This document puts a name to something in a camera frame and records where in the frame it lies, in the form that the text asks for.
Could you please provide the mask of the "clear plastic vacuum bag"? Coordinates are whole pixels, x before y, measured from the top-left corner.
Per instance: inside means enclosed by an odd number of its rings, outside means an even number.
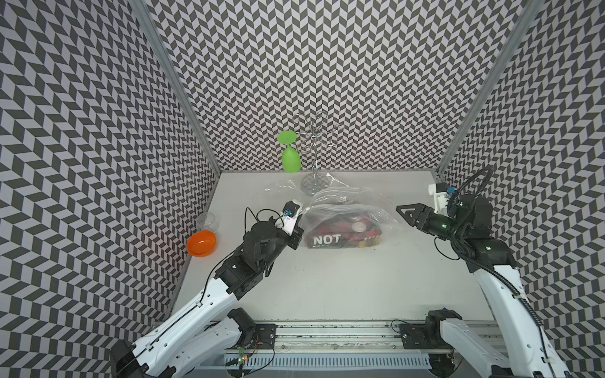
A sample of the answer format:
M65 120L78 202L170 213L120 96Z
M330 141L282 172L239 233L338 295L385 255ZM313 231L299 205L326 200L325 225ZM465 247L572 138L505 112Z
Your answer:
M403 228L403 222L397 217L395 205L387 197L370 187L351 186L330 175L333 178L332 186L313 197L308 197L302 192L300 189L302 179L295 178L280 179L269 184L264 192L266 195L280 195L286 200L301 202L303 210L299 225L304 231L307 226L314 228L320 221L337 214L353 213L368 214L381 225L383 231L381 243L394 238L395 234Z

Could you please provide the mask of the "green plastic wine glass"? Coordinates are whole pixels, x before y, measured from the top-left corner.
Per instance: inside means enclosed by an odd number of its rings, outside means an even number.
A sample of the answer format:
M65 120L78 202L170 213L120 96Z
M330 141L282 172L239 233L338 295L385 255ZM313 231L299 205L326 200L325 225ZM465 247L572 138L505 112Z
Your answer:
M287 173L297 173L302 168L299 152L292 146L296 139L296 133L291 130L283 131L277 137L278 143L285 146L281 161Z

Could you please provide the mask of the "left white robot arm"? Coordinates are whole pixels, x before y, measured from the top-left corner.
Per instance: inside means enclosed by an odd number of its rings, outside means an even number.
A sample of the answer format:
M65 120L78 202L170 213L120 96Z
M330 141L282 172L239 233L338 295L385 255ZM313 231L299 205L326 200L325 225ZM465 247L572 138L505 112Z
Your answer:
M303 235L299 217L259 221L236 250L211 269L203 290L156 329L110 350L113 377L182 377L208 358L246 345L255 323L237 303L264 277L286 248Z

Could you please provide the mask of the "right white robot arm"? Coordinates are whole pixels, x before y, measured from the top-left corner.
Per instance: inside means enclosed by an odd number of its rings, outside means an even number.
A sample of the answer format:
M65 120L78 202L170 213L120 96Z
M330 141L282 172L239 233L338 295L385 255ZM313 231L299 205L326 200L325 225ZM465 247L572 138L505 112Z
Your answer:
M490 235L493 207L485 197L453 196L445 214L420 203L398 205L396 211L411 227L451 244L479 284L507 352L499 353L448 309L431 310L425 318L428 346L458 352L483 377L571 375L529 303L511 249Z

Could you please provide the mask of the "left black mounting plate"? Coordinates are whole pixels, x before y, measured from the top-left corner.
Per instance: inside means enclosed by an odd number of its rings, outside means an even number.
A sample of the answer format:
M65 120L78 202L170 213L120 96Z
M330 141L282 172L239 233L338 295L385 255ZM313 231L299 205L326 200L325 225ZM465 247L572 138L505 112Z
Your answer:
M277 324L256 324L246 336L244 346L248 350L272 351L277 338Z

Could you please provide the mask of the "black mounting plate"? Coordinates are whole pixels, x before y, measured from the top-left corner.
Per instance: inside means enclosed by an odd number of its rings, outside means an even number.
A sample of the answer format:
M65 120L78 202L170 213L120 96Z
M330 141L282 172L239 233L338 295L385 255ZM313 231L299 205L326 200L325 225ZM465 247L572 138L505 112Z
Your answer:
M277 338L277 324L256 324L246 336L244 346L248 350L272 351Z
M424 326L401 323L398 325L405 350L431 350L436 346L425 338Z

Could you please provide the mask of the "white bag valve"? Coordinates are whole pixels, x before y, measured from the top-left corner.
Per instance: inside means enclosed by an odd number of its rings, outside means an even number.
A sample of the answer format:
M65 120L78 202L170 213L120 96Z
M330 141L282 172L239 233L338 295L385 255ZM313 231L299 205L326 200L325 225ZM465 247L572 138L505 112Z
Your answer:
M355 222L353 225L351 225L351 228L353 231L357 232L357 233L361 233L361 232L365 232L367 230L367 225L364 222Z

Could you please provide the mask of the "red plaid shirt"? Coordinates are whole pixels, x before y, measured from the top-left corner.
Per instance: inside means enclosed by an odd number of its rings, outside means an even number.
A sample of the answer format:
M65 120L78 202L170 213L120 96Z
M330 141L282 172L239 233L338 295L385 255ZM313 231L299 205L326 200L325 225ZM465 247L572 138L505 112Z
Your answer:
M365 232L357 233L351 225L355 222L367 225ZM337 214L311 228L307 226L304 232L304 242L311 249L343 249L348 240L358 237L382 236L381 225L365 213Z

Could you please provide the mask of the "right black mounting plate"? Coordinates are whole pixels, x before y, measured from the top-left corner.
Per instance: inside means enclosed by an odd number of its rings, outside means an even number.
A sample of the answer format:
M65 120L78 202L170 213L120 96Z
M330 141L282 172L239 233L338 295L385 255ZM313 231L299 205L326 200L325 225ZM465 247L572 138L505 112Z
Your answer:
M436 346L425 338L424 326L401 323L398 325L405 350L431 350Z

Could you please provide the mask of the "metal glass holder stand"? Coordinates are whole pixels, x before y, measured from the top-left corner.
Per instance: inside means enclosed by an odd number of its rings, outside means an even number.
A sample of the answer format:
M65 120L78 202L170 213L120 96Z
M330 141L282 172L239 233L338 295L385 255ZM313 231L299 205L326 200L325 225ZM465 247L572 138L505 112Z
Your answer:
M307 148L305 153L310 165L310 172L302 178L300 189L306 196L313 197L332 186L332 176L328 171L320 168L320 149L322 146L333 147L337 141L336 135L343 130L344 124L329 120L327 113L309 115L298 113L294 117L294 122L301 148L303 146Z

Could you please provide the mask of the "clear plastic cup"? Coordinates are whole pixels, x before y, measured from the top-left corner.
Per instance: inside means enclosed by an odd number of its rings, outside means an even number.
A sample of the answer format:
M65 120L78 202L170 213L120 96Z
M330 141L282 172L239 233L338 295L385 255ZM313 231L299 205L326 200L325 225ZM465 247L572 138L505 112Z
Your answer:
M203 212L195 219L195 229L197 232L210 231L216 233L218 227L218 218L211 212Z

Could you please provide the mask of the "orange plastic bowl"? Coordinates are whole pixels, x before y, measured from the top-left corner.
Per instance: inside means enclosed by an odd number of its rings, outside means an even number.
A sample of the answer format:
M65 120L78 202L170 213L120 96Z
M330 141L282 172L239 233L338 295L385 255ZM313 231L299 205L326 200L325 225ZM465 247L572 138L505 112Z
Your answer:
M215 233L210 230L201 230L188 238L186 249L191 256L202 258L214 253L216 245Z

